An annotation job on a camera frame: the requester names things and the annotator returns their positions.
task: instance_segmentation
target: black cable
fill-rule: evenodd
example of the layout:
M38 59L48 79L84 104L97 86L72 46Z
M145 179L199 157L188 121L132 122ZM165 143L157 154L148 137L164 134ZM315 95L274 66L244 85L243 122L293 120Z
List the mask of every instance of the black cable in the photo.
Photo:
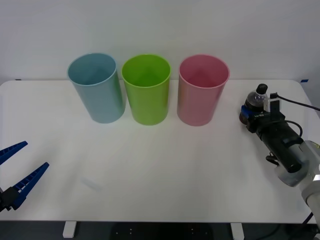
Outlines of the black cable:
M265 124L265 125L268 126L268 125L271 125L271 124L278 124L278 123L289 123L289 124L294 124L294 125L296 125L296 126L299 128L299 130L300 130L299 137L302 137L302 134L303 134L304 131L303 131L302 127L300 126L300 124L297 123L297 122L295 122L295 121L290 121L290 120L270 121L270 122L268 122L268 123ZM269 155L265 157L265 159L266 159L269 163L272 163L272 164L274 164L274 165L276 165L276 166L279 166L278 159L277 159L277 157L276 157L272 152L270 152Z
M290 234L288 240L293 239L294 236L297 235L297 233L299 233L299 232L307 225L307 223L310 221L310 219L311 219L313 216L314 216L314 214L311 212L311 213L309 214L309 216L307 216L306 219L303 221L303 223L302 223L296 230L294 230L294 231Z
M303 132L304 132L302 127L299 125L299 123L296 123L295 121L290 121L290 120L270 121L270 122L266 123L265 126L266 125L271 125L271 124L278 124L278 123L289 123L289 124L296 125L300 130L299 137L301 137Z
M310 109L314 109L314 110L320 111L319 107L311 106L311 105L308 105L308 104L305 104L305 103L301 103L301 102L298 102L298 101L293 101L293 100L284 98L283 96L279 96L277 92L276 93L272 93L272 94L274 94L277 98L285 100L285 101L287 101L289 103L298 104L298 105L301 105L301 106L304 106L304 107L307 107L307 108L310 108Z

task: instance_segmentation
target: bottle cap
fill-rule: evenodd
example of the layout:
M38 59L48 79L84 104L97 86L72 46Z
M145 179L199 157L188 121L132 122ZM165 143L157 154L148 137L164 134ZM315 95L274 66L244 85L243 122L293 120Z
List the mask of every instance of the bottle cap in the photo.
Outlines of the bottle cap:
M261 83L258 85L255 91L257 94L263 95L267 92L267 89L268 89L268 86L264 83Z

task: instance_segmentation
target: light blue cup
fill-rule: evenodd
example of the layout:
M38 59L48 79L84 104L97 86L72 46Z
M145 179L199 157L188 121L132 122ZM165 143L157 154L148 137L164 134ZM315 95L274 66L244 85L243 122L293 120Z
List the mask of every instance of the light blue cup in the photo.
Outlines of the light blue cup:
M107 124L122 116L125 106L116 61L111 56L81 56L70 64L67 74L94 121Z

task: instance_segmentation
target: green cup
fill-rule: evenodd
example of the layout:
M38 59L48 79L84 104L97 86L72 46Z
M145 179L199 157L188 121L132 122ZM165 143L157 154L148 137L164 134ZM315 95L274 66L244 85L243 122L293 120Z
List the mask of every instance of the green cup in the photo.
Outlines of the green cup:
M170 73L169 63L154 54L135 56L123 65L126 94L138 123L155 125L166 118Z

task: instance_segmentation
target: pink cup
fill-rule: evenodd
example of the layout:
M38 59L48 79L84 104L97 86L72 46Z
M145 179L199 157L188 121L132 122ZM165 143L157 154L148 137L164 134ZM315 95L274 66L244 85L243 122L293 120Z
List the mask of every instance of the pink cup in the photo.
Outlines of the pink cup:
M191 126L209 123L230 71L217 57L197 54L187 57L179 67L177 114Z

